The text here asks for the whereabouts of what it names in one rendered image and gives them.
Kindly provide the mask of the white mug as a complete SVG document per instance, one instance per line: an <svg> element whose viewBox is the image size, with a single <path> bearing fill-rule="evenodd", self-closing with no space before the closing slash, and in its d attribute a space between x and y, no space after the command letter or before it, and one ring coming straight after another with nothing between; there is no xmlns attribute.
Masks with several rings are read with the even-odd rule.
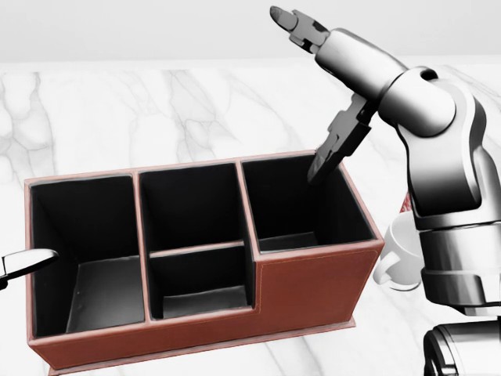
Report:
<svg viewBox="0 0 501 376"><path fill-rule="evenodd" d="M389 283L397 291L411 291L421 283L424 257L411 211L400 213L384 236L380 261L373 272L374 281Z"/></svg>

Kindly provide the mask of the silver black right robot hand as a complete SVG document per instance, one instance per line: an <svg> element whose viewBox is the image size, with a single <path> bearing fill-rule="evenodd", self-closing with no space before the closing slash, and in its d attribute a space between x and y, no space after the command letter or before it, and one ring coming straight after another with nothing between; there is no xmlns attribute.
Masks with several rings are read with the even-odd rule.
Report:
<svg viewBox="0 0 501 376"><path fill-rule="evenodd" d="M269 13L295 45L313 54L324 71L353 91L350 106L331 122L308 170L308 182L317 185L358 148L383 94L407 67L358 35L342 28L329 31L297 10L288 12L273 5Z"/></svg>

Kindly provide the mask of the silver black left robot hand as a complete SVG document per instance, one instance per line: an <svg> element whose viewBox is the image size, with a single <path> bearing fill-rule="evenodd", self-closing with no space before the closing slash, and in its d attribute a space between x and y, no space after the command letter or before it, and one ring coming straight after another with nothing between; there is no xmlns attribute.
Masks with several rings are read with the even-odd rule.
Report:
<svg viewBox="0 0 501 376"><path fill-rule="evenodd" d="M0 291L7 288L9 280L33 273L58 258L58 253L48 248L28 249L0 256Z"/></svg>

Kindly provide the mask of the red-brown desk caddy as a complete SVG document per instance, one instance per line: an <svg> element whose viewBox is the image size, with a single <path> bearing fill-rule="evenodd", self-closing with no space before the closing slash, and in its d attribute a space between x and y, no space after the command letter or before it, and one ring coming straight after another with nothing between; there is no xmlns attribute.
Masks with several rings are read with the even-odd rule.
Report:
<svg viewBox="0 0 501 376"><path fill-rule="evenodd" d="M383 246L310 151L25 183L27 340L50 376L352 327Z"/></svg>

